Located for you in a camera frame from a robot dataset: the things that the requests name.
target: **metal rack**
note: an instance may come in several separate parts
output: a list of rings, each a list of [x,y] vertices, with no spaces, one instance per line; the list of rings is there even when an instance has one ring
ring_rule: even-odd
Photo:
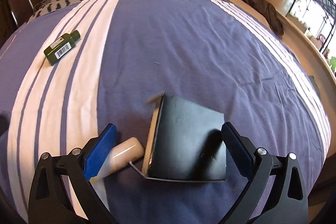
[[[325,42],[323,43],[323,45],[319,49],[319,51],[321,53],[324,53],[324,51],[328,47],[332,37],[334,36],[335,30],[336,30],[336,5],[333,2],[333,0],[310,0],[307,7],[306,7],[306,11],[308,11],[308,7],[309,7],[311,1],[317,3],[323,9],[323,11],[325,12],[325,16],[323,17],[325,23],[327,22],[326,19],[328,19],[329,17],[331,17],[332,20],[333,20],[333,23],[330,22],[331,30],[330,30],[328,36],[326,37]],[[291,12],[295,2],[296,2],[296,0],[294,0],[291,8],[288,11],[288,13]]]

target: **barcode label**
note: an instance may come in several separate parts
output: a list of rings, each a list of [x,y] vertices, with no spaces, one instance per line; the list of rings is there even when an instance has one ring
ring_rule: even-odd
[[[59,49],[57,52],[55,52],[55,56],[57,59],[60,59],[66,52],[68,52],[71,49],[70,42],[65,44],[61,49]]]

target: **white stripe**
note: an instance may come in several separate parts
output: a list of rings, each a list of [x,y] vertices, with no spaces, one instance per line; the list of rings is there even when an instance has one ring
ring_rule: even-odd
[[[244,14],[233,4],[226,4],[221,1],[211,0],[213,3],[221,7],[228,14],[235,17],[246,28],[250,30],[274,55],[274,57],[285,67],[286,71],[290,75],[297,88],[300,96],[307,104],[310,112],[312,113],[318,129],[321,135],[321,139],[324,146],[324,157],[327,155],[327,151],[330,145],[330,125],[328,118],[323,110],[320,100],[313,91],[307,78],[294,62],[293,57],[286,51],[285,48],[277,41],[263,26],[255,22],[251,17]]]
[[[83,147],[90,138],[98,136],[97,95],[101,60],[110,21],[119,0],[108,0],[98,16],[79,59],[70,91],[67,117],[67,153]],[[104,181],[93,183],[95,191],[108,207]],[[78,202],[72,195],[73,205]]]
[[[55,39],[57,39],[57,35],[62,30],[66,22],[77,12],[78,9],[80,9],[80,7],[81,5],[78,5],[75,8],[73,8],[68,14],[66,14],[61,19],[61,21],[57,24],[54,30],[51,32],[51,34],[46,39],[46,41],[43,43],[41,49],[39,50],[36,57],[34,58],[30,68],[28,69],[21,83],[21,86],[16,95],[15,103],[12,109],[11,121],[10,121],[9,130],[8,130],[8,141],[7,141],[7,168],[8,168],[8,176],[9,176],[11,192],[13,195],[13,199],[14,199],[17,212],[19,213],[19,215],[22,216],[22,218],[26,222],[28,221],[28,216],[27,216],[27,212],[26,212],[26,209],[23,203],[22,195],[21,195],[19,177],[17,173],[17,164],[16,164],[17,135],[18,135],[19,122],[21,118],[21,111],[22,111],[23,104],[26,99],[28,90],[30,86],[32,85],[33,80],[45,58],[45,55],[43,53],[44,49],[47,46],[49,46]]]
[[[83,2],[79,5],[80,9],[78,13],[71,19],[71,21],[64,28],[63,33],[70,33],[75,27],[76,23],[85,13],[87,7],[90,5],[90,1]],[[22,120],[21,138],[20,138],[20,171],[21,182],[25,193],[26,201],[29,200],[30,187],[33,180],[35,166],[34,166],[34,148],[35,148],[35,132],[36,132],[36,118],[40,105],[41,97],[48,81],[48,77],[53,67],[46,61],[41,68],[38,78],[31,90],[31,94],[28,98],[25,113]]]
[[[275,43],[272,43],[272,40],[271,42],[268,41],[268,43],[270,43],[268,45],[268,48],[270,47],[273,48],[273,50],[279,54],[280,59],[282,59],[283,61],[287,60],[288,68],[289,70],[293,72],[292,76],[295,77],[296,80],[298,81],[299,87],[297,88],[299,89],[301,88],[302,90],[302,93],[300,93],[301,97],[303,97],[308,107],[309,106],[311,107],[310,111],[311,112],[315,111],[316,113],[316,115],[314,115],[314,119],[316,120],[317,124],[320,124],[320,126],[318,127],[319,127],[322,142],[324,144],[324,151],[328,151],[328,147],[330,145],[330,137],[331,137],[330,125],[328,122],[328,118],[323,110],[322,104],[320,103],[316,93],[314,92],[312,86],[308,82],[303,72],[294,62],[293,57],[290,56],[290,54],[283,48],[283,46],[279,43],[279,41],[277,41],[278,45],[276,45]]]
[[[326,149],[328,149],[330,145],[330,139],[331,139],[331,129],[330,124],[328,121],[328,117],[323,109],[323,106],[315,93],[313,87],[311,86],[310,82],[306,78],[305,74],[300,70],[298,65],[294,62],[293,57],[287,52],[287,50],[280,44],[278,40],[276,40],[265,28],[263,28],[260,25],[257,25],[257,23],[248,15],[241,12],[238,8],[236,8],[233,4],[226,5],[227,8],[229,6],[229,9],[234,10],[239,15],[241,15],[245,20],[247,20],[252,27],[254,27],[254,30],[257,32],[260,32],[261,35],[265,35],[268,38],[268,42],[271,45],[271,47],[279,53],[280,58],[287,63],[287,65],[290,67],[292,72],[294,73],[294,76],[298,79],[300,84],[302,85],[303,91],[305,95],[307,96],[308,100],[312,104],[313,108],[316,110],[317,117],[319,119],[319,122],[321,123],[323,130],[320,133],[322,142],[325,143]]]
[[[69,51],[59,61],[53,79],[50,82],[42,109],[39,137],[39,155],[46,151],[48,151],[52,156],[58,156],[60,153],[60,122],[62,116],[64,93],[69,74],[83,42],[83,38],[85,37],[92,21],[96,17],[105,1],[106,0],[90,0],[88,2],[87,8],[89,8],[89,6],[91,6],[93,3],[94,4],[76,28],[81,35],[81,39],[76,43],[76,47]],[[81,17],[85,14],[86,11],[87,9],[83,9]],[[71,28],[69,28],[68,32],[72,31],[80,18],[72,22],[73,24]],[[81,212],[76,211],[76,213],[80,216],[85,216]]]

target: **window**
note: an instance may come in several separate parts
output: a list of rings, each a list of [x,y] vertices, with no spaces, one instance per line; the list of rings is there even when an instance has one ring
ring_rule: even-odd
[[[310,32],[314,37],[317,37],[320,33],[322,33],[325,37],[328,36],[331,30],[330,23],[333,23],[333,19],[327,18],[325,23],[324,22],[325,12],[318,4],[310,0],[301,0],[299,9],[295,12],[295,15],[300,20],[308,24],[308,26],[310,27]],[[336,42],[336,34],[335,37],[332,38],[332,41],[330,42],[328,47],[330,51],[333,52],[333,54],[335,54],[336,50],[335,42]]]

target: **bottle cap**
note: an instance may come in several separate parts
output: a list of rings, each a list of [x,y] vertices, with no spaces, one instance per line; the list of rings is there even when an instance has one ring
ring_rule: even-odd
[[[81,35],[79,34],[79,32],[77,30],[74,30],[70,35],[72,36],[74,41],[81,38]]]

